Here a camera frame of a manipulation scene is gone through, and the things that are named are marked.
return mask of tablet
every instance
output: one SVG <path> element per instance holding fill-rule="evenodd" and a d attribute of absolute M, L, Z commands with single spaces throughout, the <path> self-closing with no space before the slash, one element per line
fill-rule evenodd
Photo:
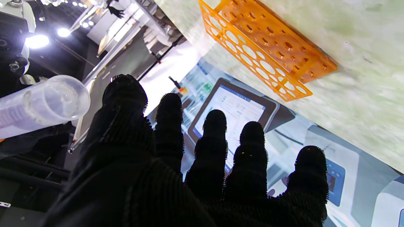
<path fill-rule="evenodd" d="M 196 143 L 203 134 L 203 123 L 211 110 L 219 109 L 226 115 L 228 153 L 225 170 L 233 167 L 233 156 L 240 145 L 240 133 L 250 121 L 261 123 L 264 130 L 279 109 L 279 103 L 260 97 L 220 78 L 188 129 Z"/>

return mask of lab equipment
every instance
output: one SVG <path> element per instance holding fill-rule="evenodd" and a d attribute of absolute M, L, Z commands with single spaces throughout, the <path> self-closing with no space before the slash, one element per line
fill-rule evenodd
<path fill-rule="evenodd" d="M 76 78 L 59 75 L 0 98 L 0 139 L 83 116 L 90 95 Z"/>
<path fill-rule="evenodd" d="M 316 145 L 324 150 L 327 160 L 327 182 L 330 187 L 330 202 L 326 205 L 328 216 L 337 226 L 358 227 L 360 225 L 352 217 L 351 211 L 359 154 L 352 150 L 353 145 L 326 132 L 318 126 L 311 126 L 306 132 L 304 146 Z"/>
<path fill-rule="evenodd" d="M 372 227 L 404 227 L 404 175 L 377 196 Z"/>

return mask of tablet screen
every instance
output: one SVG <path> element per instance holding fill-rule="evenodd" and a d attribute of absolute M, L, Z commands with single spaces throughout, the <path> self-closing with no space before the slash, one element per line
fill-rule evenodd
<path fill-rule="evenodd" d="M 230 171 L 233 167 L 234 152 L 240 145 L 240 133 L 243 130 L 244 125 L 250 121 L 259 121 L 264 113 L 265 106 L 224 85 L 220 85 L 196 122 L 195 127 L 192 129 L 198 137 L 202 137 L 203 123 L 208 113 L 213 109 L 219 109 L 226 115 L 226 139 L 229 145 L 226 171 Z"/>

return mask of black cable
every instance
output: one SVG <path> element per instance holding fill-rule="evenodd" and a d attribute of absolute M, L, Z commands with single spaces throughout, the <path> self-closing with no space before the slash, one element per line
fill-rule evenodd
<path fill-rule="evenodd" d="M 184 37 L 184 35 L 181 34 L 181 36 L 180 36 L 176 41 L 173 42 L 173 44 L 168 48 L 168 50 L 166 50 L 166 52 L 164 52 L 164 54 L 161 55 L 161 56 L 157 59 L 157 61 L 155 61 L 145 72 L 143 72 L 143 74 L 139 77 L 139 79 L 137 79 L 137 81 L 140 81 L 141 79 L 143 79 L 143 77 L 145 77 L 146 74 L 147 74 L 155 65 L 157 65 L 157 63 L 159 63 L 159 61 L 161 61 L 161 59 L 163 59 L 163 57 L 164 57 L 173 47 L 175 47 L 175 46 L 178 44 L 178 42 L 179 42 L 183 37 Z"/>
<path fill-rule="evenodd" d="M 286 139 L 292 141 L 292 142 L 295 142 L 295 143 L 300 144 L 300 145 L 302 145 L 302 146 L 304 145 L 303 143 L 301 143 L 301 142 L 299 142 L 299 141 L 296 141 L 296 140 L 294 140 L 294 139 L 288 137 L 287 135 L 283 134 L 282 132 L 280 132 L 280 131 L 278 131 L 278 130 L 276 130 L 276 129 L 274 129 L 274 131 L 275 131 L 276 133 L 278 133 L 279 135 L 285 137 Z"/>

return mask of finger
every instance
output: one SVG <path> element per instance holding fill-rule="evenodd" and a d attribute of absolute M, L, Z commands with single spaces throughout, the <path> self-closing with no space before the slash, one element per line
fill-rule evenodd
<path fill-rule="evenodd" d="M 286 191 L 281 199 L 305 211 L 313 220 L 327 217 L 328 199 L 327 164 L 324 151 L 316 146 L 306 146 L 297 155 L 295 171 L 288 177 Z"/>
<path fill-rule="evenodd" d="M 147 102 L 143 87 L 129 74 L 114 76 L 102 97 L 103 106 L 114 104 L 141 112 L 146 110 Z"/>
<path fill-rule="evenodd" d="M 182 104 L 175 93 L 161 98 L 157 107 L 155 127 L 156 157 L 160 158 L 174 172 L 181 174 L 181 160 L 184 153 L 184 134 L 181 130 Z"/>
<path fill-rule="evenodd" d="M 195 161 L 185 182 L 199 198 L 220 199 L 227 157 L 226 116 L 220 110 L 212 110 L 203 129 L 203 136 L 195 146 Z"/>
<path fill-rule="evenodd" d="M 234 166 L 223 190 L 224 199 L 251 203 L 267 199 L 268 154 L 264 131 L 258 122 L 247 123 L 240 135 L 240 146 L 234 153 Z"/>

